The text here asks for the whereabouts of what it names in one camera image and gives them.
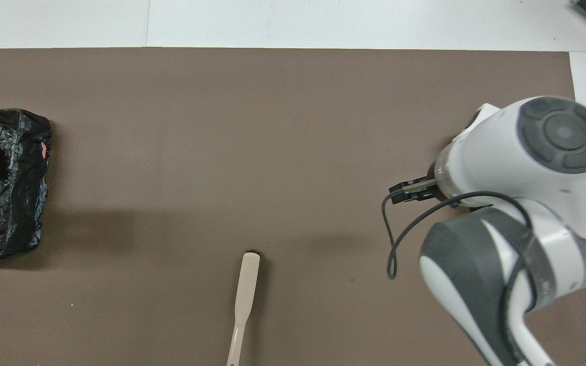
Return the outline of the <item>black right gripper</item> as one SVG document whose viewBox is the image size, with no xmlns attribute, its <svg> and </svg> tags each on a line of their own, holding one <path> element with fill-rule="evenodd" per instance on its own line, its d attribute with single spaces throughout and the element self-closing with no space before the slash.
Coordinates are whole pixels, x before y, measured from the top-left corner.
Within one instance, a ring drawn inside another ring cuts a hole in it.
<svg viewBox="0 0 586 366">
<path fill-rule="evenodd" d="M 415 180 L 401 181 L 389 188 L 393 204 L 410 201 L 426 201 L 437 199 L 447 200 L 446 195 L 440 190 L 437 180 L 432 176 L 424 176 Z"/>
</svg>

